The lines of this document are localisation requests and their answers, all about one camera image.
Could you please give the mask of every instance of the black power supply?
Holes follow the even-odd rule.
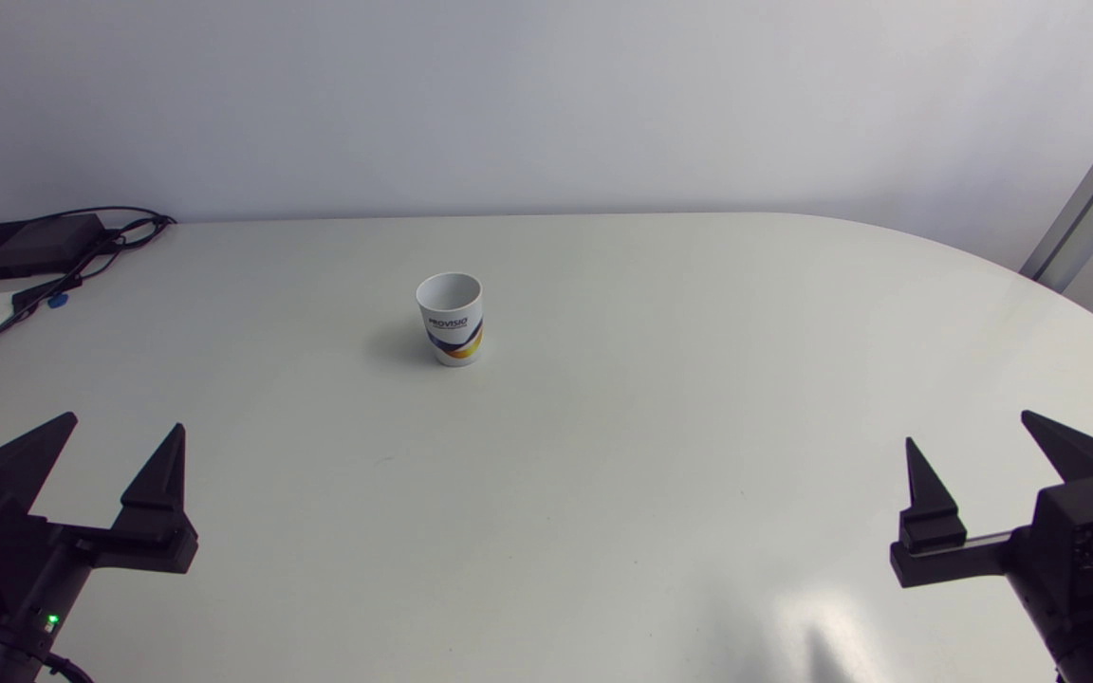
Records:
[[[95,213],[0,222],[0,280],[70,272],[107,233]]]

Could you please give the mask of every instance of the cable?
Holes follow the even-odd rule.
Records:
[[[48,674],[56,675],[60,673],[64,675],[66,680],[70,683],[95,683],[91,679],[91,675],[86,671],[79,669],[78,664],[70,661],[68,658],[60,658],[55,656],[55,653],[49,652],[45,658],[45,666],[48,667]]]
[[[83,275],[83,281],[86,282],[87,280],[91,280],[93,276],[99,275],[99,273],[103,273],[105,270],[108,270],[108,268],[111,267],[114,261],[117,260],[118,256],[121,256],[125,252],[126,252],[125,249],[118,249],[117,251],[113,251],[113,255],[110,256],[108,261],[104,263],[103,267],[99,267],[98,269],[95,269],[94,271],[86,273],[86,275]]]
[[[32,314],[35,313],[36,307],[38,307],[39,304],[45,302],[45,299],[52,297],[52,295],[57,294],[58,291],[64,291],[66,285],[70,281],[74,280],[74,278],[82,276],[83,269],[86,269],[87,264],[91,263],[92,260],[95,260],[97,256],[110,255],[111,258],[108,259],[108,262],[106,262],[103,268],[99,268],[95,272],[92,272],[91,276],[99,275],[99,273],[103,273],[105,270],[108,270],[108,267],[113,264],[113,261],[116,261],[117,256],[120,256],[122,251],[129,249],[139,249],[140,247],[146,246],[151,240],[160,236],[160,234],[163,233],[163,231],[166,229],[166,227],[176,224],[178,222],[174,220],[174,217],[171,217],[168,215],[163,215],[163,213],[160,212],[153,212],[151,211],[151,209],[143,209],[139,207],[127,207],[127,205],[105,205],[105,207],[91,207],[86,209],[73,209],[73,211],[48,213],[48,215],[38,216],[34,217],[34,220],[26,220],[22,222],[56,220],[56,217],[77,215],[78,213],[108,212],[108,211],[143,212],[146,213],[149,217],[143,217],[143,220],[136,220],[133,222],[130,222],[130,224],[127,224],[126,227],[119,229],[107,231],[107,233],[105,233],[105,239],[101,240],[98,245],[95,245],[94,247],[89,249],[87,255],[84,256],[83,259],[79,261],[79,263],[75,263],[74,268],[67,271],[66,275],[58,278],[58,280],[56,281],[52,281],[51,285],[49,285],[48,288],[44,290],[39,295],[36,295],[36,297],[32,299],[32,302],[27,302],[24,306],[20,306],[19,309],[11,317],[9,317],[8,320],[3,320],[3,322],[0,323],[0,334],[5,332],[5,330],[12,328],[14,325],[23,322],[23,320],[26,320],[27,317],[32,316]],[[144,225],[153,225],[153,229],[151,231],[151,233],[148,234],[148,236],[134,239],[133,242],[126,240],[125,237],[126,233],[130,233],[130,231],[138,229]]]

